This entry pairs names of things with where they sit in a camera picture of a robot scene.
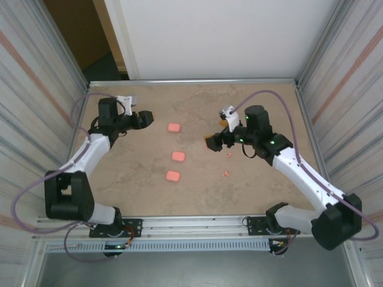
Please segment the brown wooden door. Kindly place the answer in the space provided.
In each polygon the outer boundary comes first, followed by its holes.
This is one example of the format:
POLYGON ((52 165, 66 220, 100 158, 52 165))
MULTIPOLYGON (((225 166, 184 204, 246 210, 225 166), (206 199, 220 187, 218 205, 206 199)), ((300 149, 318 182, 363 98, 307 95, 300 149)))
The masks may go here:
POLYGON ((118 71, 96 11, 101 0, 43 0, 81 70, 98 62, 118 71))

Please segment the small black electronics box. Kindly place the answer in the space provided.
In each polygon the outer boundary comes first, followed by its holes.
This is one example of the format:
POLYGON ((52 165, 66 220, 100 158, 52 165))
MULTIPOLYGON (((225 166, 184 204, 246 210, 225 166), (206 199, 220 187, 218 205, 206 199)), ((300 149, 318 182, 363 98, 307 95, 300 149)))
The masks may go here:
POLYGON ((289 247, 289 239, 269 239, 269 253, 273 256, 284 255, 289 247))
POLYGON ((123 251, 130 248, 130 243, 117 244, 117 245, 105 245, 103 254, 107 258, 117 258, 123 253, 123 251))

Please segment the aluminium side frame bar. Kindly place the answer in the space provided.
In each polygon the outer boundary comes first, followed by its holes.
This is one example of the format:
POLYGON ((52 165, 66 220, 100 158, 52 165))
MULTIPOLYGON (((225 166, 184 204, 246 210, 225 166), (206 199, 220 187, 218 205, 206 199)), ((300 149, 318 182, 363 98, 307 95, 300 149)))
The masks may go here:
POLYGON ((295 85, 294 92, 296 94, 296 98, 299 104, 300 112, 303 117, 303 121, 305 123, 306 131, 308 134, 309 141, 311 143, 312 150, 314 152, 315 161, 317 162, 317 166, 319 169, 319 173, 321 176, 323 176, 326 180, 330 179, 329 173, 327 171, 323 155, 320 151, 320 147, 316 138, 316 134, 314 131, 314 126, 312 124, 311 119, 309 118, 309 114, 306 108, 306 105, 303 100, 303 93, 301 89, 298 87, 298 85, 295 85))
POLYGON ((76 153, 78 148, 78 140, 87 137, 87 132, 82 127, 83 118, 88 102, 88 93, 89 90, 86 90, 83 95, 80 96, 79 99, 77 99, 74 103, 74 106, 71 109, 70 119, 72 120, 72 123, 74 124, 73 128, 73 134, 72 139, 70 141, 70 146, 68 150, 68 154, 66 157, 66 160, 63 162, 63 165, 60 167, 60 169, 64 168, 68 165, 68 162, 70 161, 71 157, 76 153))

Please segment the aluminium cross frame bar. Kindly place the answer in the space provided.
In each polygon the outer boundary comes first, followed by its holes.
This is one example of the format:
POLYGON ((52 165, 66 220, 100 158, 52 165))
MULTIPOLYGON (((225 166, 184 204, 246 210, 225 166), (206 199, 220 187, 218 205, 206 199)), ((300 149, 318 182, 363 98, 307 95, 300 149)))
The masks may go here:
POLYGON ((222 79, 181 79, 181 80, 121 80, 91 81, 89 88, 123 86, 183 86, 222 84, 293 84, 294 78, 222 78, 222 79))

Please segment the white door frame trim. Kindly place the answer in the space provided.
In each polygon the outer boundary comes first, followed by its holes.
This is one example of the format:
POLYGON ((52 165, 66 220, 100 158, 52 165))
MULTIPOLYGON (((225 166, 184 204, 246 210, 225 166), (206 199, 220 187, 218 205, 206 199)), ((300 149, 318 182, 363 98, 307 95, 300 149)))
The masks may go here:
POLYGON ((105 36, 116 65, 119 67, 124 65, 130 80, 140 80, 141 75, 123 12, 122 0, 104 0, 104 4, 107 13, 105 36))

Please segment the aluminium corner post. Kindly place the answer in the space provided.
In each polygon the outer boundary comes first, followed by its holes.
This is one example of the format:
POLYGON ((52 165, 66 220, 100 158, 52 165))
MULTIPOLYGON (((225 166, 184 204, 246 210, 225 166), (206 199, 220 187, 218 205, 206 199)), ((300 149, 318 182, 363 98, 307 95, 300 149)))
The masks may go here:
POLYGON ((62 58, 66 68, 74 77, 76 83, 81 86, 82 91, 87 91, 89 83, 80 69, 72 51, 62 36, 57 24, 54 22, 43 0, 36 0, 38 8, 42 12, 42 18, 46 21, 48 35, 52 38, 54 48, 62 58))
POLYGON ((354 2, 355 0, 338 0, 335 9, 329 17, 329 20, 325 25, 324 30, 320 35, 318 42, 316 43, 304 68, 295 78, 295 84, 297 88, 302 89, 310 75, 313 73, 315 67, 318 65, 318 62, 321 59, 321 56, 329 46, 330 41, 335 36, 336 31, 339 29, 339 25, 343 21, 350 6, 352 6, 354 2))

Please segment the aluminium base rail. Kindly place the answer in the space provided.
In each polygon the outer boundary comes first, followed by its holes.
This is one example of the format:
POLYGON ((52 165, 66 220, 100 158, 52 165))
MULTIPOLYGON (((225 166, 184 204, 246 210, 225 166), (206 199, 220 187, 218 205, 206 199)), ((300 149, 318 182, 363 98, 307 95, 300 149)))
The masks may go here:
MULTIPOLYGON (((246 215, 224 216, 143 216, 141 237, 138 239, 236 239, 249 237, 246 215)), ((42 231, 59 228, 66 222, 38 218, 37 227, 42 231)), ((70 232, 71 239, 89 238, 89 228, 76 227, 70 232)))

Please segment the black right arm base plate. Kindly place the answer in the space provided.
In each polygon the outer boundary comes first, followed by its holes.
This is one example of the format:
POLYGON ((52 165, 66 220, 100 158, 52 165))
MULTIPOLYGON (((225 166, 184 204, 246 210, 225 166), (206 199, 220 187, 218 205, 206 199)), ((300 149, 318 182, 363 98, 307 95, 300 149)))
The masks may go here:
POLYGON ((272 225, 267 216, 245 216, 241 224, 247 228, 249 236, 293 236, 301 234, 293 228, 282 228, 278 224, 272 225))

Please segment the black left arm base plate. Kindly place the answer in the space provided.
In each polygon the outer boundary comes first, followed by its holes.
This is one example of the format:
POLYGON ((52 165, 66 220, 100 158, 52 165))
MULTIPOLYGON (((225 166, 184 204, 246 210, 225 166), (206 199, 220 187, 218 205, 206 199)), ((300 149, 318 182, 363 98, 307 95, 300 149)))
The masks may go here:
POLYGON ((97 224, 89 231, 90 238, 136 238, 141 237, 142 219, 125 218, 120 223, 97 224))

